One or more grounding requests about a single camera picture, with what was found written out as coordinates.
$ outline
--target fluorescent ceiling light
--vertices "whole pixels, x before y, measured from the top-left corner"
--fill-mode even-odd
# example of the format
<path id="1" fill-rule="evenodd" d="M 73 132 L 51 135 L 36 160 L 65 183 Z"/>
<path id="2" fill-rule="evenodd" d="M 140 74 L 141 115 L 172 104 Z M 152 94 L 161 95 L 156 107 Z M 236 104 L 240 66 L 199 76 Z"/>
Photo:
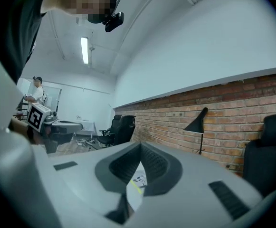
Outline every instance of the fluorescent ceiling light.
<path id="1" fill-rule="evenodd" d="M 81 37 L 83 62 L 88 64 L 88 38 Z"/>

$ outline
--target desk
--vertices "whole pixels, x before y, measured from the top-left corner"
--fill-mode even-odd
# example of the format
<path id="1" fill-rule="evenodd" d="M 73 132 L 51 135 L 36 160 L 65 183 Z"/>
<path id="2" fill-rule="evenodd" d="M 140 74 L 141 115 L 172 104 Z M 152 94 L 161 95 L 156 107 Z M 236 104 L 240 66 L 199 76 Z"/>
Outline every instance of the desk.
<path id="1" fill-rule="evenodd" d="M 83 125 L 83 129 L 80 132 L 89 132 L 90 138 L 92 138 L 92 134 L 95 132 L 95 122 L 79 121 L 79 120 L 76 120 L 75 122 Z"/>

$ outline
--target ceiling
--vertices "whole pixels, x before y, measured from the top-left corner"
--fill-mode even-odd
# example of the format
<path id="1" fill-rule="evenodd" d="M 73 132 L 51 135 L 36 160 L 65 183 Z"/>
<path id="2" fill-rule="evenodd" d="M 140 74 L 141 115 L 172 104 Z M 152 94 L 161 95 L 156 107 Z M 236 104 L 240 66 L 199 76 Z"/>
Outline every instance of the ceiling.
<path id="1" fill-rule="evenodd" d="M 118 76 L 143 40 L 179 7 L 190 8 L 200 0 L 121 0 L 116 12 L 125 14 L 124 24 L 110 33 L 102 24 L 68 16 L 55 10 L 42 21 L 36 44 L 38 55 L 58 57 L 70 67 L 83 65 L 81 37 L 88 37 L 89 65 L 94 71 Z"/>

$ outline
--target office chair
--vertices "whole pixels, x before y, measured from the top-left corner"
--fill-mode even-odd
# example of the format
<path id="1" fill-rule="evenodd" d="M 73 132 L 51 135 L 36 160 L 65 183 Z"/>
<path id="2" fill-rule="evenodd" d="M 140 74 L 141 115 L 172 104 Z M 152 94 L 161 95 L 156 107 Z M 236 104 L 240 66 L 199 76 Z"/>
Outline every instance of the office chair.
<path id="1" fill-rule="evenodd" d="M 99 130 L 99 132 L 102 132 L 102 136 L 106 136 L 107 134 L 115 134 L 115 130 L 119 126 L 121 116 L 122 115 L 115 115 L 111 122 L 111 127 L 107 130 Z"/>
<path id="2" fill-rule="evenodd" d="M 99 136 L 98 141 L 106 147 L 129 142 L 135 129 L 134 118 L 132 115 L 122 116 L 115 133 L 110 131 L 109 135 Z"/>
<path id="3" fill-rule="evenodd" d="M 247 144 L 243 178 L 264 197 L 276 190 L 276 114 L 264 118 L 261 138 Z"/>

